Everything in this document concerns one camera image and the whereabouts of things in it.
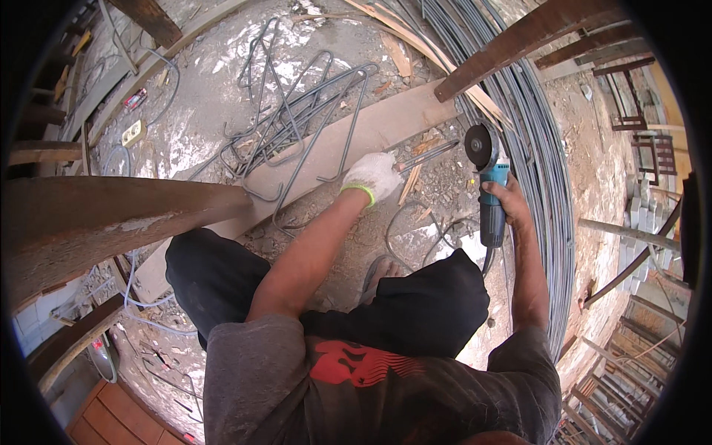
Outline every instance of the flip flop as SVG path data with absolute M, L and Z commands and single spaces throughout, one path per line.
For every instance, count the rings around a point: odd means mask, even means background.
M 364 301 L 368 301 L 369 298 L 374 296 L 376 294 L 376 289 L 378 289 L 378 285 L 374 286 L 371 290 L 366 291 L 368 288 L 368 285 L 371 284 L 371 280 L 373 279 L 373 275 L 376 274 L 376 268 L 378 267 L 378 263 L 381 262 L 382 259 L 384 258 L 390 258 L 393 261 L 396 261 L 396 258 L 393 257 L 393 255 L 389 253 L 384 253 L 383 255 L 379 255 L 376 257 L 375 260 L 371 263 L 371 266 L 368 268 L 368 272 L 366 272 L 366 278 L 363 280 L 363 289 L 362 289 L 362 294 L 361 294 L 361 299 L 359 299 L 359 304 L 362 304 Z

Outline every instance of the foot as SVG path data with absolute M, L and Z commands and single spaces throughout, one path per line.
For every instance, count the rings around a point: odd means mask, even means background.
M 371 282 L 368 283 L 368 287 L 364 293 L 364 295 L 369 294 L 370 296 L 363 301 L 363 304 L 371 304 L 373 298 L 376 296 L 375 288 L 378 286 L 378 281 L 381 278 L 402 277 L 403 275 L 403 268 L 400 263 L 393 258 L 382 258 L 376 265 L 376 271 L 373 273 L 373 278 L 371 278 Z

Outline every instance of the grinder disc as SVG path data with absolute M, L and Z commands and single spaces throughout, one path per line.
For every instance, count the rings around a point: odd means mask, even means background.
M 465 153 L 478 172 L 491 167 L 497 161 L 492 153 L 492 137 L 484 125 L 473 125 L 465 134 Z

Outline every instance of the hand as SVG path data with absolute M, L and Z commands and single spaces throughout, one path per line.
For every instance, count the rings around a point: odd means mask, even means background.
M 369 153 L 349 170 L 344 177 L 341 190 L 361 189 L 368 193 L 371 202 L 368 207 L 388 197 L 403 183 L 403 178 L 395 170 L 396 158 L 392 153 Z
M 519 182 L 512 172 L 507 174 L 507 187 L 502 187 L 494 181 L 483 182 L 482 188 L 485 192 L 493 194 L 502 203 L 502 209 L 507 215 L 507 224 L 515 229 L 521 229 L 532 224 L 532 215 L 529 212 L 527 201 L 524 200 Z

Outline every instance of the person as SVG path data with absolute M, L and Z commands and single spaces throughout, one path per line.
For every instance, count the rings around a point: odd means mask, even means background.
M 276 262 L 208 229 L 175 236 L 166 278 L 207 351 L 208 444 L 546 444 L 560 418 L 546 336 L 548 290 L 514 176 L 483 183 L 513 227 L 514 333 L 486 372 L 454 358 L 488 316 L 483 276 L 462 249 L 409 276 L 372 267 L 349 313 L 305 312 L 360 212 L 400 176 L 364 156 L 335 201 Z

